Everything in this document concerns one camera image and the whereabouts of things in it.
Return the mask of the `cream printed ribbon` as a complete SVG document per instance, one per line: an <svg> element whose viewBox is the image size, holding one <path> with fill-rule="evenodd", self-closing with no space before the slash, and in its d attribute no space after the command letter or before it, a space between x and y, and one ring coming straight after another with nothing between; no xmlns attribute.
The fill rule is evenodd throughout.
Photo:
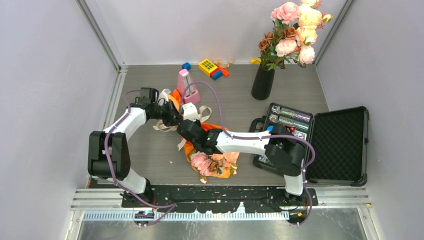
<svg viewBox="0 0 424 240"><path fill-rule="evenodd" d="M185 103L182 105L183 112L188 112L190 117L194 117L194 113L197 113L197 119L203 123L208 120L212 114L212 109L206 105L201 106L199 109L193 103ZM177 130L177 126L165 126L162 120L159 120L153 129L161 132L174 132Z"/></svg>

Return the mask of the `orange flower bouquet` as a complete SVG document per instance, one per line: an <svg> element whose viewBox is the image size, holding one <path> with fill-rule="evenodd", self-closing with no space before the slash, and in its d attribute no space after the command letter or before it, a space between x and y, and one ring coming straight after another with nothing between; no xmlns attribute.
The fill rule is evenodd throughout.
<svg viewBox="0 0 424 240"><path fill-rule="evenodd" d="M181 100L180 93L175 89L168 95L176 107L180 107L178 103ZM201 127L204 130L221 129L221 126L211 123L201 122ZM231 175L237 174L237 160L239 152L229 152L223 154L212 154L197 151L191 142L186 141L184 138L177 145L178 150L184 150L187 161L190 163L193 170L198 172L200 182L207 183L207 177L216 177L227 179Z"/></svg>

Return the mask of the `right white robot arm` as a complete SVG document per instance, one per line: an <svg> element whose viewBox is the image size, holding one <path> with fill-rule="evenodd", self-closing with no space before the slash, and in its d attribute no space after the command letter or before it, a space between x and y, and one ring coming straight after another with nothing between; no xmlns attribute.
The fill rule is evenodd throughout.
<svg viewBox="0 0 424 240"><path fill-rule="evenodd" d="M207 155L239 152L266 156L284 177L287 202L299 205L305 199L305 150L309 149L311 154L315 154L308 141L294 136L281 126L262 132L233 132L223 127L205 130L194 104L183 104L180 109L183 121L176 131L197 151Z"/></svg>

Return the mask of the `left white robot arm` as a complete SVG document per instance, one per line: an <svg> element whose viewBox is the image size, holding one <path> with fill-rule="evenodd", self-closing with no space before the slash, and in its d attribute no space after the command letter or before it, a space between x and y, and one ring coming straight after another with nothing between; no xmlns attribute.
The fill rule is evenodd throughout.
<svg viewBox="0 0 424 240"><path fill-rule="evenodd" d="M142 87L134 102L128 102L124 114L102 131L93 131L88 141L88 173L108 180L134 192L134 200L141 207L153 202L153 193L147 190L150 182L131 168L128 141L148 120L161 120L166 126L176 126L183 117L179 108L169 99L171 91Z"/></svg>

